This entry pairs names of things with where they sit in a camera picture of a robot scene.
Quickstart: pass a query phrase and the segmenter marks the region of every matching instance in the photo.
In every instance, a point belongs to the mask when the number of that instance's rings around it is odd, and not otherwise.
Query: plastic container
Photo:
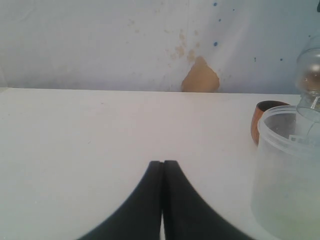
[[[296,106],[267,110],[260,133],[251,209],[283,240],[320,239],[320,124]]]

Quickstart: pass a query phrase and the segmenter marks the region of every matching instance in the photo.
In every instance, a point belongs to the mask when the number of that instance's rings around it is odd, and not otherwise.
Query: white tabletop
[[[149,161],[177,160],[204,200],[257,240],[250,123],[297,95],[0,90],[0,239],[71,240],[112,214]]]

